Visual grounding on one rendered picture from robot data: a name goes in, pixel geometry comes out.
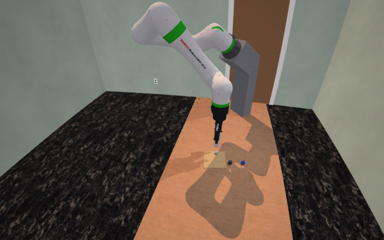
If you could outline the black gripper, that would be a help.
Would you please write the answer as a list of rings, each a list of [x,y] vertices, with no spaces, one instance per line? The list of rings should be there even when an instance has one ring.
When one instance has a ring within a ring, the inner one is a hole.
[[[219,148],[219,141],[221,140],[221,133],[222,133],[222,124],[223,121],[226,120],[227,115],[225,116],[216,116],[213,114],[213,119],[216,121],[215,122],[215,128],[214,128],[214,147]],[[219,134],[220,132],[220,134]]]

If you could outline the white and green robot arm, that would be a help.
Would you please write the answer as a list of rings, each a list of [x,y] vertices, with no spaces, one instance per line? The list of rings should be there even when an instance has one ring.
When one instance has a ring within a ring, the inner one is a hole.
[[[165,46],[176,49],[199,73],[212,96],[211,112],[215,116],[229,113],[232,83],[223,76],[204,52],[215,48],[226,59],[232,59],[241,50],[241,43],[219,24],[212,23],[196,35],[164,2],[153,3],[144,16],[132,27],[131,35],[140,45]]]

